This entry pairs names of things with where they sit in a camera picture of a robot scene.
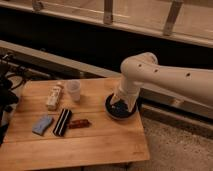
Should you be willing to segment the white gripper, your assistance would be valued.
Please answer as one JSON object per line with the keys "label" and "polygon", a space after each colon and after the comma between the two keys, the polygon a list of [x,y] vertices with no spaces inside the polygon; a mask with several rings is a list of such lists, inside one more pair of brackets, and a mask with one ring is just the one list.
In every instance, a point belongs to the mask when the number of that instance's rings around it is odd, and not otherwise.
{"label": "white gripper", "polygon": [[114,91],[113,109],[120,109],[122,100],[127,105],[128,110],[132,110],[139,96],[142,84],[137,81],[132,81],[126,77],[122,77],[120,83]]}

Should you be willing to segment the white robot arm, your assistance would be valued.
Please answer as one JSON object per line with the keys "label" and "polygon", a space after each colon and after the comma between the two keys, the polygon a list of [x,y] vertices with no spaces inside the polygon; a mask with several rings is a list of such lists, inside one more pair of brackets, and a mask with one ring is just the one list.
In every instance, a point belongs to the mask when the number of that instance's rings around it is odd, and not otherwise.
{"label": "white robot arm", "polygon": [[120,69],[111,104],[123,100],[131,111],[142,86],[153,84],[213,108],[213,70],[162,66],[151,52],[126,58]]}

